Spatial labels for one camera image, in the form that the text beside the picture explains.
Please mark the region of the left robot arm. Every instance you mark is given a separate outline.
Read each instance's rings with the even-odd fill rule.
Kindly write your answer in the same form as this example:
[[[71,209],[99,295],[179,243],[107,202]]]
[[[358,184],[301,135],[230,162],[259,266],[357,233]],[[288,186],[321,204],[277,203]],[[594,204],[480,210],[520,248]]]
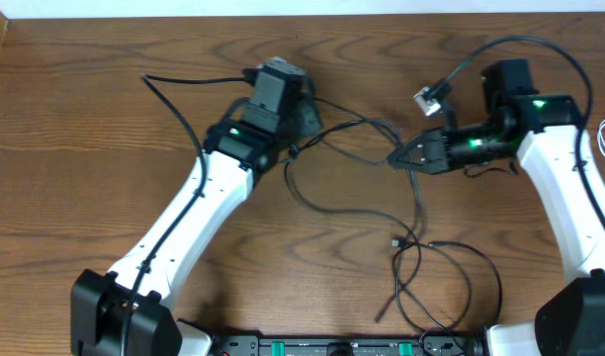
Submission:
[[[104,274],[86,269],[70,295],[74,355],[206,355],[214,337],[172,312],[191,271],[261,177],[316,134],[311,77],[273,57],[246,68],[249,97],[231,103],[197,150],[190,174],[144,237]]]

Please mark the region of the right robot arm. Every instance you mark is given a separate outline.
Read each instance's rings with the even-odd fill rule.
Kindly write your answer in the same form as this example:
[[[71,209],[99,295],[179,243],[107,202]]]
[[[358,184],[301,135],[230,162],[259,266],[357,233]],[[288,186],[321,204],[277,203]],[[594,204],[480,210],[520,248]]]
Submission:
[[[489,327],[472,355],[605,355],[605,184],[583,116],[568,94],[541,94],[525,59],[498,61],[481,83],[489,118],[459,127],[452,110],[424,91],[414,100],[443,127],[388,157],[395,169],[436,175],[514,158],[534,184],[561,253],[564,288],[533,320]]]

